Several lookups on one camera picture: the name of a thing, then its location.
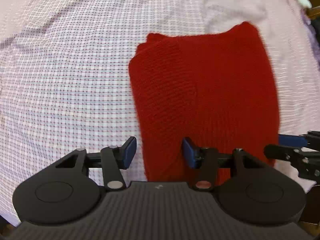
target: purple fabric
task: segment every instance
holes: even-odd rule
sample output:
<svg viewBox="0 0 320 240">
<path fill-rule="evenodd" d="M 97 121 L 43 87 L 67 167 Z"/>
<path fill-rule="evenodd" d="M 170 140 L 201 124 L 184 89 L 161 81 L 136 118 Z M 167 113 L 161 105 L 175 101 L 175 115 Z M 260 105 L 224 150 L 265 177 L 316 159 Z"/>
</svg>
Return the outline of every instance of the purple fabric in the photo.
<svg viewBox="0 0 320 240">
<path fill-rule="evenodd" d="M 301 17 L 302 17 L 303 23 L 307 29 L 308 38 L 309 38 L 309 41 L 311 44 L 313 55 L 315 56 L 315 59 L 318 61 L 319 70 L 320 70 L 320 47 L 319 47 L 319 43 L 316 39 L 316 31 L 313 28 L 313 26 L 311 25 L 311 20 L 308 18 L 308 16 L 306 16 L 304 11 L 302 11 Z"/>
</svg>

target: white checkered fabric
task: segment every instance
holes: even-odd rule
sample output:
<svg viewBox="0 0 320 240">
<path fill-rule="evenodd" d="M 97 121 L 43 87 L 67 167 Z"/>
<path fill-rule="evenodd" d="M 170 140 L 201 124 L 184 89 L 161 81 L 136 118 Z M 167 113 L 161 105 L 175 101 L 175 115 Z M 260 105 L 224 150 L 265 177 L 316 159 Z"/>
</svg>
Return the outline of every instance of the white checkered fabric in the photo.
<svg viewBox="0 0 320 240">
<path fill-rule="evenodd" d="M 123 176 L 126 182 L 146 179 L 127 67 L 150 32 L 216 33 L 252 21 L 273 65 L 281 131 L 319 129 L 320 79 L 299 7 L 294 0 L 272 2 L 31 0 L 15 15 L 20 28 L 10 35 L 9 17 L 4 17 L 0 214 L 16 216 L 11 202 L 15 187 L 78 147 L 97 152 L 135 136 L 137 153 Z M 98 170 L 91 170 L 90 177 L 103 183 Z"/>
</svg>

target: ribbed black surface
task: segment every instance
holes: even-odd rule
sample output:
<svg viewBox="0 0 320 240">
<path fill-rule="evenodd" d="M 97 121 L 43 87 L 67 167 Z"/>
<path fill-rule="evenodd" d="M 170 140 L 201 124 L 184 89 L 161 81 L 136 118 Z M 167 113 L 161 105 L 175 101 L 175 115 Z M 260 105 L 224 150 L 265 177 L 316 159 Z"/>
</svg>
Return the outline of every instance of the ribbed black surface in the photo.
<svg viewBox="0 0 320 240">
<path fill-rule="evenodd" d="M 310 240 L 296 224 L 256 227 L 225 214 L 208 193 L 186 183 L 133 182 L 109 193 L 93 213 L 72 224 L 22 223 L 9 240 Z"/>
</svg>

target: ribbed knit section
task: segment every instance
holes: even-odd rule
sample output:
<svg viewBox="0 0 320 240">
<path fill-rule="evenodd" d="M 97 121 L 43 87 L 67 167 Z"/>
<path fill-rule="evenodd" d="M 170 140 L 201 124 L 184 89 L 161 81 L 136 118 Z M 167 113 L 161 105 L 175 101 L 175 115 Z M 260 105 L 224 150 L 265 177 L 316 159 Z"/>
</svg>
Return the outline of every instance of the ribbed knit section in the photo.
<svg viewBox="0 0 320 240">
<path fill-rule="evenodd" d="M 263 161 L 277 143 L 276 87 L 258 31 L 249 23 L 226 33 L 148 35 L 129 64 L 151 181 L 188 180 L 180 147 L 185 136 L 231 153 L 243 148 Z M 220 170 L 219 183 L 229 177 Z"/>
</svg>

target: red sweater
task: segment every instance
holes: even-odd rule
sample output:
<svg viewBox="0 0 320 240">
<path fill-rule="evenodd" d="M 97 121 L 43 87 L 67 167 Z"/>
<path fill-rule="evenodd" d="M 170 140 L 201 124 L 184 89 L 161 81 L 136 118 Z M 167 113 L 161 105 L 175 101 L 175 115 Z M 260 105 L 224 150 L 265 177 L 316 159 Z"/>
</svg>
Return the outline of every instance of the red sweater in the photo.
<svg viewBox="0 0 320 240">
<path fill-rule="evenodd" d="M 183 137 L 222 153 L 243 148 L 261 160 L 278 142 L 279 111 L 268 56 L 245 22 L 221 34 L 149 34 L 129 73 L 149 181 L 190 180 Z M 218 182 L 229 177 L 220 169 Z"/>
</svg>

